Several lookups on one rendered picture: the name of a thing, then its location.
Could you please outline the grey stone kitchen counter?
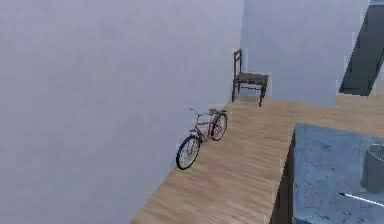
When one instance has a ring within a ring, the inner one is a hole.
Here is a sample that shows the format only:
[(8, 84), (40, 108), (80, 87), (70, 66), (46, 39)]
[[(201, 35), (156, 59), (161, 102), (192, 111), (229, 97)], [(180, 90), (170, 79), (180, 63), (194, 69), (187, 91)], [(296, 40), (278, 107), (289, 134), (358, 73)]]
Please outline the grey stone kitchen counter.
[(360, 185), (371, 144), (384, 138), (297, 123), (268, 224), (384, 224), (384, 208), (338, 194), (384, 204)]

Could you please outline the red bicycle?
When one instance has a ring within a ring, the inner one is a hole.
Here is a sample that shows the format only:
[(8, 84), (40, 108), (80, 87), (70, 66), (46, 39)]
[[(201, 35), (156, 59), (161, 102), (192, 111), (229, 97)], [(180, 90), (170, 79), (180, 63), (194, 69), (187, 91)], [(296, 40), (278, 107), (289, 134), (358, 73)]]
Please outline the red bicycle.
[(207, 113), (198, 113), (191, 108), (197, 118), (189, 136), (186, 137), (176, 154), (176, 165), (180, 170), (186, 170), (193, 165), (202, 144), (210, 141), (220, 141), (224, 136), (227, 125), (227, 111), (211, 108)]

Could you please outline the dark wooden chair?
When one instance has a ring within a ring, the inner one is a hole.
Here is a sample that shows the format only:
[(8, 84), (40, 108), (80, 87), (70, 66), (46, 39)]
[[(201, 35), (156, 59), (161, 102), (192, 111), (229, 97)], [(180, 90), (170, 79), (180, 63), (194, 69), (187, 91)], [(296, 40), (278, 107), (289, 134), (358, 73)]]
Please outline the dark wooden chair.
[(256, 74), (242, 71), (242, 49), (238, 49), (233, 52), (233, 87), (231, 93), (231, 100), (234, 100), (235, 93), (240, 93), (241, 88), (249, 88), (253, 90), (259, 90), (259, 106), (262, 106), (263, 99), (265, 98), (268, 75)]

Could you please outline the dark grey door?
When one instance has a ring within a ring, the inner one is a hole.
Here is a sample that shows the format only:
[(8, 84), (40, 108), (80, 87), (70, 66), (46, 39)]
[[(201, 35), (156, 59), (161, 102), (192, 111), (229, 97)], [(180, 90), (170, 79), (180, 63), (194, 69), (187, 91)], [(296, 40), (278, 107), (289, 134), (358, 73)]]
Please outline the dark grey door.
[(384, 63), (384, 3), (368, 7), (339, 92), (369, 96)]

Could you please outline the silver knife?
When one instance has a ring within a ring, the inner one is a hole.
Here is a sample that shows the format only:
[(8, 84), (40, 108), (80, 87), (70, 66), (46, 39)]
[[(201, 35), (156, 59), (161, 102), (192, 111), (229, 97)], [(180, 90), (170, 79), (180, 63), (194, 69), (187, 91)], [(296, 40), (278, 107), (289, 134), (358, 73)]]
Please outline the silver knife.
[(359, 201), (362, 201), (362, 202), (365, 202), (365, 203), (368, 203), (368, 204), (372, 204), (372, 205), (384, 208), (384, 204), (380, 203), (380, 202), (376, 202), (376, 201), (373, 201), (373, 200), (365, 199), (365, 198), (362, 198), (362, 197), (359, 197), (359, 196), (355, 196), (355, 195), (352, 195), (352, 194), (348, 194), (348, 193), (345, 193), (345, 192), (338, 192), (338, 194), (341, 195), (341, 196), (344, 196), (344, 197), (349, 197), (349, 198), (352, 198), (352, 199), (355, 199), (355, 200), (359, 200)]

